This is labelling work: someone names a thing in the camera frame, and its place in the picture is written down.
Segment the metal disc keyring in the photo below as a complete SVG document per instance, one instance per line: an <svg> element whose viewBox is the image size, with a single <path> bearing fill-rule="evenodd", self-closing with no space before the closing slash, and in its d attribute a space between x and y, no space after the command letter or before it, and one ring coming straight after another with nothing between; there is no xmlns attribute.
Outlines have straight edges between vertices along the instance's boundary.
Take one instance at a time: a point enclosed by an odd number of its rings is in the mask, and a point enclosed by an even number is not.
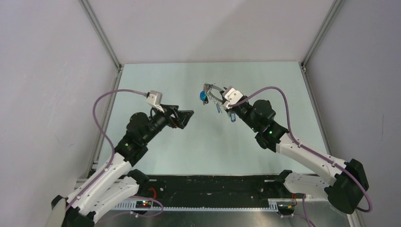
<svg viewBox="0 0 401 227"><path fill-rule="evenodd" d="M226 90L227 90L226 87L220 88L215 84L205 83L203 85L203 89L200 92L199 97L203 105L208 105L209 103L213 103L216 107L218 114L226 113L230 121L235 122L236 121L235 114L223 110L223 104L225 102L223 93Z"/></svg>

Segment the blue key tag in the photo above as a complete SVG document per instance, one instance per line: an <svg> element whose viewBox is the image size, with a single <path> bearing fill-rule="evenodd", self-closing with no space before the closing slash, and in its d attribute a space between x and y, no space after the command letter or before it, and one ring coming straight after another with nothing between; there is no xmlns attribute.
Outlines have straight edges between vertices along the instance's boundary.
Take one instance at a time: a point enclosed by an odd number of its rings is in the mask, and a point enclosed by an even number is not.
<svg viewBox="0 0 401 227"><path fill-rule="evenodd" d="M200 100L203 102L207 100L207 94L205 93L204 90L200 92Z"/></svg>

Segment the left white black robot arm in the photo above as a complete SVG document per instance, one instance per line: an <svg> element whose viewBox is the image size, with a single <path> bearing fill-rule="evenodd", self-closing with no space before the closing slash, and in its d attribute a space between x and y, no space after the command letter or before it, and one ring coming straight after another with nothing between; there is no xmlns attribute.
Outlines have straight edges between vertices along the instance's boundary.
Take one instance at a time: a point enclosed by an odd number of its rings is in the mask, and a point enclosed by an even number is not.
<svg viewBox="0 0 401 227"><path fill-rule="evenodd" d="M148 143L165 127L184 129L193 110L176 105L151 108L155 114L138 112L130 117L126 133L106 162L67 197L56 196L47 227L93 227L109 210L125 199L149 192L149 178L133 167L148 151Z"/></svg>

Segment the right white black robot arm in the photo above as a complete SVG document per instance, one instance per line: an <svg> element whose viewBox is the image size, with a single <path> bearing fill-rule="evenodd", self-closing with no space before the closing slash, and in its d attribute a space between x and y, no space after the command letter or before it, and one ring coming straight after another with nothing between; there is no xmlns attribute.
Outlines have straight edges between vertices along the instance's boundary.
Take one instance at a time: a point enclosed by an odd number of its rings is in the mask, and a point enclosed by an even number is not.
<svg viewBox="0 0 401 227"><path fill-rule="evenodd" d="M259 99L253 104L249 100L265 90L278 91L284 101L287 126L274 120L276 115L270 101ZM353 214L354 211L369 213L373 204L367 191L368 179L363 164L356 159L345 161L329 154L320 153L296 138L291 129L289 106L284 92L275 86L264 87L250 96L234 87L220 88L214 84L204 84L206 103L212 100L218 111L241 119L253 132L262 149L284 155L314 172L301 175L293 171L283 171L283 180L275 183L275 193L282 198L292 193L301 193L326 199L337 210Z"/></svg>

